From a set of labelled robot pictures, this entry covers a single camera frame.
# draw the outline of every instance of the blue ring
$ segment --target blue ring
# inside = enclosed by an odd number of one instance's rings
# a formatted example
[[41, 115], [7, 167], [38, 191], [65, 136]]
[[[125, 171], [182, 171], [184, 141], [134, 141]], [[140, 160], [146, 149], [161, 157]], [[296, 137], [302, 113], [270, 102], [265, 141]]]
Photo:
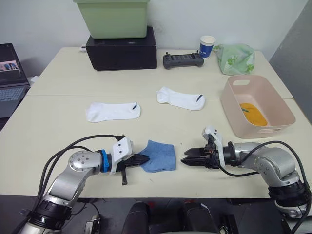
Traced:
[[102, 150], [104, 172], [108, 172], [109, 162], [105, 150]]

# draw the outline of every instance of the green storage box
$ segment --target green storage box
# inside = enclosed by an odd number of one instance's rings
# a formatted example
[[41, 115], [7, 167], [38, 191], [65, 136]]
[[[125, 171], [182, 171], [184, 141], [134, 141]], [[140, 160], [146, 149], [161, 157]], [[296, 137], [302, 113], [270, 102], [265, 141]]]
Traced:
[[73, 0], [94, 39], [144, 38], [150, 0]]

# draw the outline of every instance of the black box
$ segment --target black box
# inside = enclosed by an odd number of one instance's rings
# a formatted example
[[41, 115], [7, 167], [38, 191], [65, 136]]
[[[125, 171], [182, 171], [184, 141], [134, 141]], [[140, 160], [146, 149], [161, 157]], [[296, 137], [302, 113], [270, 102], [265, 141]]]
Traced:
[[157, 68], [156, 41], [152, 27], [145, 38], [93, 39], [86, 49], [92, 66], [98, 71]]

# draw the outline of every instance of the white sock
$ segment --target white sock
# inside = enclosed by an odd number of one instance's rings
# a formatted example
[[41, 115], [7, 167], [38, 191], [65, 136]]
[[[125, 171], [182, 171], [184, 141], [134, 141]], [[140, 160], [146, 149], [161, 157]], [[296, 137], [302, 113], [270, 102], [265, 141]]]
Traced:
[[202, 94], [182, 94], [167, 87], [162, 87], [157, 91], [157, 101], [159, 103], [169, 103], [173, 106], [198, 111], [204, 107], [205, 97]]
[[86, 118], [89, 122], [97, 123], [104, 120], [138, 118], [141, 107], [138, 103], [106, 104], [93, 102], [86, 110]]

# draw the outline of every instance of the plastic bag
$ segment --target plastic bag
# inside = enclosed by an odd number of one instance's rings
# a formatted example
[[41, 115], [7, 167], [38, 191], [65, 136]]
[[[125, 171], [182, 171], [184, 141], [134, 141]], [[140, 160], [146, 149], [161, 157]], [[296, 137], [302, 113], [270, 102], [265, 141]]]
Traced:
[[245, 44], [217, 45], [219, 67], [226, 75], [250, 74], [254, 69], [254, 49]]

